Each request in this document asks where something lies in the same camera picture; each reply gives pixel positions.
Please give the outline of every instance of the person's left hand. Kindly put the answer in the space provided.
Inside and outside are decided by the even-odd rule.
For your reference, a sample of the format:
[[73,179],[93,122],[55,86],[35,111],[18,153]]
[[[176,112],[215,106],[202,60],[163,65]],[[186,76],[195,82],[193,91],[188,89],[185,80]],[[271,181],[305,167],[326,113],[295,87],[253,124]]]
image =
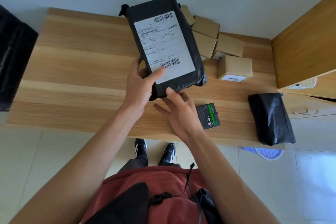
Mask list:
[[139,71],[141,57],[134,60],[127,77],[126,96],[121,108],[131,108],[135,116],[139,119],[145,110],[155,81],[160,79],[166,72],[165,67],[161,67],[146,77],[146,69]]

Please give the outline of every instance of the metal handle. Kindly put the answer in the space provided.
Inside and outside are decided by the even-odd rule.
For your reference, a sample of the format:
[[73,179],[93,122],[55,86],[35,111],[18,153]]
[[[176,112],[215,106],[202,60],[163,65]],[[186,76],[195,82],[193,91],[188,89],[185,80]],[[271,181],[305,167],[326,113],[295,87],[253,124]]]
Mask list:
[[311,114],[317,114],[317,113],[319,113],[319,111],[318,111],[318,110],[316,110],[316,112],[315,112],[315,113],[310,113],[310,114],[305,114],[305,113],[303,113],[303,115],[311,115]]
[[299,113],[294,113],[294,112],[292,112],[294,115],[297,115],[297,114],[304,114],[304,115],[306,115],[305,113],[307,113],[308,112],[308,109],[306,109],[306,111],[305,112],[299,112]]

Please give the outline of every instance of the barcode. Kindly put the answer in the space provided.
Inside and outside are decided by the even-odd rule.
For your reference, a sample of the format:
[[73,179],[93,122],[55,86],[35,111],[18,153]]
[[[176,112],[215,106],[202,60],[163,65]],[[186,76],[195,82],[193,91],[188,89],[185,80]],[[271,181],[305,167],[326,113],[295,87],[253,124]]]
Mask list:
[[179,60],[179,58],[176,58],[176,59],[172,59],[172,60],[168,60],[168,61],[166,61],[166,62],[163,62],[163,63],[160,64],[160,66],[167,68],[167,67],[175,66],[175,65],[177,65],[177,64],[180,64],[180,60]]
[[154,18],[154,22],[160,22],[173,17],[173,13],[163,14]]

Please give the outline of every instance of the black box with green stripe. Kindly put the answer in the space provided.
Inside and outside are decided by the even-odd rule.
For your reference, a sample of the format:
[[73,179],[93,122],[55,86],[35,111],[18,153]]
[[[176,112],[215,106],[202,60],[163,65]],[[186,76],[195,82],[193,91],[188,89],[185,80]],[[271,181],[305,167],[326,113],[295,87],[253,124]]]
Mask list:
[[221,125],[214,103],[196,106],[196,111],[204,129],[214,128]]

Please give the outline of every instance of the black plastic package on table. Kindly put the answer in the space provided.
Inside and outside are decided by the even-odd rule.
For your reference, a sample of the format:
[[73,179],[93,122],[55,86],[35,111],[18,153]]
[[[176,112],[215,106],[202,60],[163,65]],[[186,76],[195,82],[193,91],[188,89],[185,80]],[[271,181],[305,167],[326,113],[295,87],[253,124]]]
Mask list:
[[152,0],[122,5],[147,73],[164,66],[165,75],[154,83],[150,101],[166,97],[166,88],[179,91],[207,82],[189,23],[176,0]]
[[250,95],[249,104],[262,144],[296,142],[281,93]]

